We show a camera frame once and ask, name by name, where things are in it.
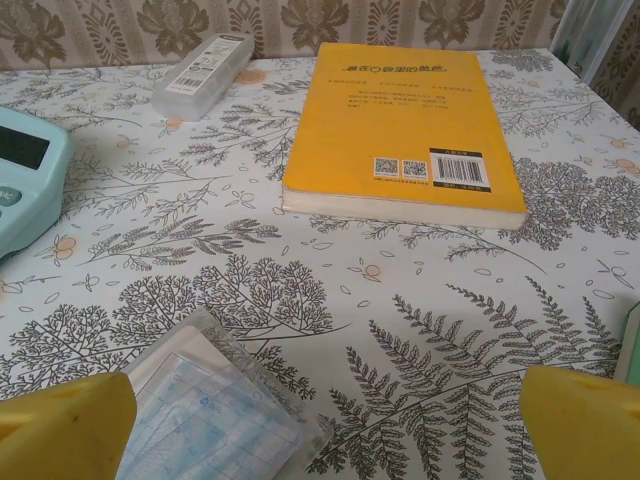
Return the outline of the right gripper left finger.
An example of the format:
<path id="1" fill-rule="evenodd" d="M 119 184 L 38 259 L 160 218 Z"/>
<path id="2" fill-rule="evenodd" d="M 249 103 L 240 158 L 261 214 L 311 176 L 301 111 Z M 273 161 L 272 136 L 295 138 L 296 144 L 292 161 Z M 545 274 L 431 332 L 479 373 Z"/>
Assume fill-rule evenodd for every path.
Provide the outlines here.
<path id="1" fill-rule="evenodd" d="M 136 413 L 122 372 L 0 401 L 0 480 L 115 480 Z"/>

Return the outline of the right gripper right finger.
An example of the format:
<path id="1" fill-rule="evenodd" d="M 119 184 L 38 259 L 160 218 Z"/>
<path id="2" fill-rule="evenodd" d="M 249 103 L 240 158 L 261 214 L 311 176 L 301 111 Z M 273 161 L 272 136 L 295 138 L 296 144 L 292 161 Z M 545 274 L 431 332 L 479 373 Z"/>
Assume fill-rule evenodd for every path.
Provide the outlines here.
<path id="1" fill-rule="evenodd" d="M 519 407 L 546 480 L 640 480 L 640 386 L 535 366 Z"/>

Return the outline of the green notebook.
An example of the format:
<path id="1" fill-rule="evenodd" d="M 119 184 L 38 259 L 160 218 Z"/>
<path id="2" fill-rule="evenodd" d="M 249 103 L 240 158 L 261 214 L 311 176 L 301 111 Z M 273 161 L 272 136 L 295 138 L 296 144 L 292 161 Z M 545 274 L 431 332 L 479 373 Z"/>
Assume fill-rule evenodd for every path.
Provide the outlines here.
<path id="1" fill-rule="evenodd" d="M 613 379 L 640 387 L 640 301 L 628 312 Z"/>

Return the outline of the ruler set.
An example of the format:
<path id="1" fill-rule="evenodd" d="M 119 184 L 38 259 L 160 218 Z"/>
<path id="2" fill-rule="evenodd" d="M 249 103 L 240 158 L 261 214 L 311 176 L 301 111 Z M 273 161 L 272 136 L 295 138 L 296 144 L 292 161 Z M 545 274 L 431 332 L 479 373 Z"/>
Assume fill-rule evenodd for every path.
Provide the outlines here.
<path id="1" fill-rule="evenodd" d="M 203 308 L 123 371 L 137 416 L 115 480 L 303 480 L 333 435 Z"/>

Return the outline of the mint green calculator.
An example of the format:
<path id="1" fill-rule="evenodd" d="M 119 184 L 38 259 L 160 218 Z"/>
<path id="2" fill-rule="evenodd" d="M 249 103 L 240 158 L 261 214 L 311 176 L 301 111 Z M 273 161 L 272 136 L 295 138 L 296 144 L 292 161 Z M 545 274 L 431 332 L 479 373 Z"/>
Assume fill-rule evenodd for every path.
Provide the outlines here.
<path id="1" fill-rule="evenodd" d="M 0 106 L 0 260 L 29 247 L 59 219 L 74 150 L 67 130 Z"/>

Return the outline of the yellow paperback book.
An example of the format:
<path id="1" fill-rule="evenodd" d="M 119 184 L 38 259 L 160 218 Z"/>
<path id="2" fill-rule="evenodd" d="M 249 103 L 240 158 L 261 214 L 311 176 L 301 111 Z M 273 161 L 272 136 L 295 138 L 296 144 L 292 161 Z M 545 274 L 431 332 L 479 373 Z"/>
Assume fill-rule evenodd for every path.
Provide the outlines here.
<path id="1" fill-rule="evenodd" d="M 282 206 L 507 230 L 528 212 L 475 54 L 347 43 L 319 50 Z"/>

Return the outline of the clear plastic lead case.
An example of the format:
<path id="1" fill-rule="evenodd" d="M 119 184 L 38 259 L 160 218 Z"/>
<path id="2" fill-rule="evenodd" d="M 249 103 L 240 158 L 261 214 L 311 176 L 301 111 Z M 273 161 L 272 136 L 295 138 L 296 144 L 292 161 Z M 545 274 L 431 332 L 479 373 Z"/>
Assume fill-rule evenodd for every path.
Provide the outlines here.
<path id="1" fill-rule="evenodd" d="M 253 51 L 254 37 L 250 34 L 214 34 L 156 85 L 152 108 L 167 118 L 199 121 L 221 99 Z"/>

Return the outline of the aluminium frame corner post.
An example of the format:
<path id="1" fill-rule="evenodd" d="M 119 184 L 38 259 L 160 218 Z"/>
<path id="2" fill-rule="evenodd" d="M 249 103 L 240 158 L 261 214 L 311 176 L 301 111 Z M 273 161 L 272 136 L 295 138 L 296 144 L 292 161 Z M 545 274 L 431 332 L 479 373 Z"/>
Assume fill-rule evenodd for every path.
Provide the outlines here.
<path id="1" fill-rule="evenodd" d="M 640 0 L 553 0 L 551 51 L 629 122 L 640 119 Z"/>

